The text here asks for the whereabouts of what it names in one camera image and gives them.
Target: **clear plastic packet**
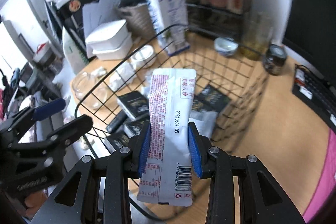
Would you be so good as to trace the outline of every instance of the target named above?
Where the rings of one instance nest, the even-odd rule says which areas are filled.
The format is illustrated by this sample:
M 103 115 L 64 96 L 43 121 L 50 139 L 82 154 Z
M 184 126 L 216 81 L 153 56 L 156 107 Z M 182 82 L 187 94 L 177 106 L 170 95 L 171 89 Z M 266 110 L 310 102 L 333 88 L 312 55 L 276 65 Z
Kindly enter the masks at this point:
M 196 71 L 156 69 L 149 94 L 151 142 L 137 199 L 172 206 L 192 205 L 188 121 Z

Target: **sticker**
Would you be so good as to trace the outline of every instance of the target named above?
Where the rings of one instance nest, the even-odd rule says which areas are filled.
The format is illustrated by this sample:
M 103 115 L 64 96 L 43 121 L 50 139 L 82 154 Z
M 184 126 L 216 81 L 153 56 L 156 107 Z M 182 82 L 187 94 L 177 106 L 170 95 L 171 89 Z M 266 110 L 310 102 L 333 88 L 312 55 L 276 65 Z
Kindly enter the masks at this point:
M 77 12 L 79 8 L 81 7 L 81 3 L 79 0 L 71 0 L 69 4 L 69 10 L 70 12 Z
M 336 118 L 333 114 L 331 114 L 330 120 L 333 122 L 334 126 L 336 126 Z
M 304 86 L 300 87 L 300 92 L 306 96 L 308 99 L 312 99 L 313 98 L 313 93 L 311 93 L 308 89 L 306 89 Z
M 305 82 L 305 73 L 300 70 L 300 69 L 297 69 L 296 70 L 296 73 L 295 73 L 295 78 L 298 78 L 301 82 Z
M 181 78 L 181 98 L 194 99 L 194 89 L 195 89 L 195 80 L 187 79 L 186 77 Z

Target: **black monitor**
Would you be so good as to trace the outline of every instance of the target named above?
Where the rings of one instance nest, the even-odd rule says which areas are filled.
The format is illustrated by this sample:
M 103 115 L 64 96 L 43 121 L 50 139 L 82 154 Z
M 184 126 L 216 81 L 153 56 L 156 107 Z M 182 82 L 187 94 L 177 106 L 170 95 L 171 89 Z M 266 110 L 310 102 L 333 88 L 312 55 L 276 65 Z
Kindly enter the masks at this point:
M 283 43 L 336 86 L 336 0 L 293 0 Z

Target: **person's hand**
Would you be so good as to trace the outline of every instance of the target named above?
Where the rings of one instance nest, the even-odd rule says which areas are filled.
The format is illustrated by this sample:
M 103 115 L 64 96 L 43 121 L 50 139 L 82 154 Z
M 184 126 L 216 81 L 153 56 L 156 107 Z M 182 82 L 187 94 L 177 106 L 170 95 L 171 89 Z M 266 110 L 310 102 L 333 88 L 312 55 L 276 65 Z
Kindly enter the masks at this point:
M 43 191 L 30 194 L 25 199 L 25 204 L 28 207 L 26 215 L 32 219 L 43 203 L 47 200 L 47 195 Z

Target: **orange round sticker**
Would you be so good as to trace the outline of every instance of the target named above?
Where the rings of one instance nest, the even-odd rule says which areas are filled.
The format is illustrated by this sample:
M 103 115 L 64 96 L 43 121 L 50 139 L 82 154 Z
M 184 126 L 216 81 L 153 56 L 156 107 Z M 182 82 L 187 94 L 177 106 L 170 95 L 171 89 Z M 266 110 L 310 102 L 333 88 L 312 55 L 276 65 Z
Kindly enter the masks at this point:
M 69 4 L 69 10 L 70 12 L 77 12 L 79 8 L 81 7 L 81 3 L 79 0 L 71 0 Z

